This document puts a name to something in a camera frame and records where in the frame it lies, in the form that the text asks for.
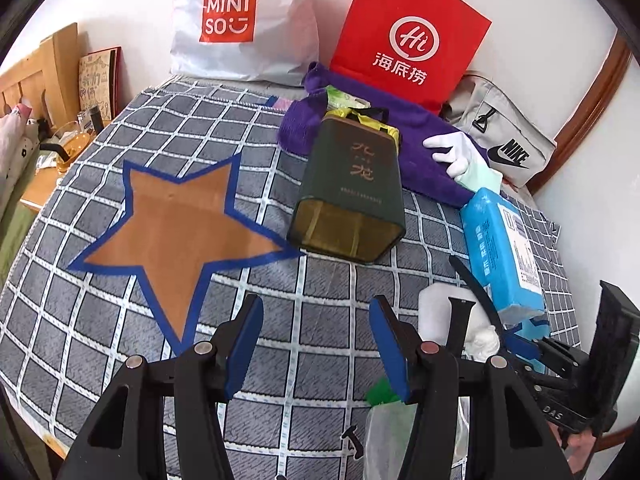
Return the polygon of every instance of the screw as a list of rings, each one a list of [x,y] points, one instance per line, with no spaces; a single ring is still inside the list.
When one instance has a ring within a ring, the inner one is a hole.
[[[126,360],[125,364],[127,368],[138,368],[142,364],[142,357],[139,355],[132,355]]]
[[[193,348],[194,352],[199,355],[208,354],[213,350],[213,345],[209,341],[201,341]]]
[[[420,345],[420,350],[425,354],[437,354],[440,351],[440,347],[433,341],[425,341]]]
[[[491,360],[491,364],[495,368],[506,368],[507,367],[507,359],[502,357],[501,355],[494,355]]]

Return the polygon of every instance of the purple cloth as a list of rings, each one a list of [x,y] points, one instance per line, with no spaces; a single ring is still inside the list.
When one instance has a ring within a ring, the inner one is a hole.
[[[309,66],[304,85],[309,97],[302,99],[296,106],[291,105],[282,119],[278,142],[284,150],[303,156],[311,152],[326,110],[324,88],[333,85],[343,92],[369,101],[372,107],[388,108],[387,123],[400,130],[402,139],[398,163],[403,187],[457,208],[471,200],[473,192],[457,184],[447,174],[448,164],[435,162],[431,158],[434,152],[446,150],[431,150],[422,145],[422,141],[428,137],[457,131],[454,126],[420,105],[331,72],[320,63]],[[488,162],[486,150],[475,142],[474,144]]]

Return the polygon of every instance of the plaid tablecloth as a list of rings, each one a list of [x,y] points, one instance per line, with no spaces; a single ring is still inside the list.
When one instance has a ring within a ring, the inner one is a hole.
[[[37,433],[70,446],[126,358],[171,355],[134,276],[69,272],[66,266],[124,211],[125,159],[183,176],[242,152],[235,207],[286,234],[305,161],[276,143],[282,113],[268,98],[198,82],[171,82],[137,96],[81,155],[43,209],[0,298],[0,381]],[[579,344],[557,231],[517,203],[540,268],[552,334]],[[447,258],[466,258],[458,211],[404,192],[406,237],[360,266],[318,254],[212,276],[196,340],[260,294],[265,319],[242,391],[219,406],[237,480],[362,478],[344,431],[364,440],[366,391],[383,375],[367,301],[385,294],[417,325],[430,283],[460,284]],[[165,407],[167,469],[180,471],[172,399]],[[452,470],[463,477],[464,465]]]

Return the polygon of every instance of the glove finger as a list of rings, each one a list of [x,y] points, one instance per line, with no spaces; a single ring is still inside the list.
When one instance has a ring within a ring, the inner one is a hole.
[[[453,164],[451,164],[447,168],[447,174],[451,178],[456,178],[457,176],[460,176],[463,173],[465,173],[465,171],[468,170],[468,168],[469,168],[469,161],[466,160],[466,158],[458,158]]]
[[[456,161],[456,153],[454,150],[449,150],[448,153],[434,153],[431,155],[431,158],[436,162],[446,162],[447,164],[451,164]]]
[[[425,148],[450,148],[453,146],[453,143],[450,139],[447,139],[446,135],[436,135],[433,137],[429,137],[428,139],[424,139],[422,141],[422,145]]]

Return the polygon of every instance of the brown star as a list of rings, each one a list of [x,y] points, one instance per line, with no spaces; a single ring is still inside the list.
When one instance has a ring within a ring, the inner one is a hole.
[[[106,274],[137,274],[130,268],[142,268],[155,296],[147,301],[151,306],[153,299],[157,300],[181,341],[201,279],[206,279],[206,292],[216,269],[249,267],[298,255],[278,235],[233,209],[238,169],[237,155],[211,171],[185,179],[159,176],[126,164],[128,218],[105,233],[105,240],[99,238],[89,246],[78,257],[81,263],[76,268]],[[233,189],[229,189],[234,170]],[[201,293],[197,314],[203,298]]]

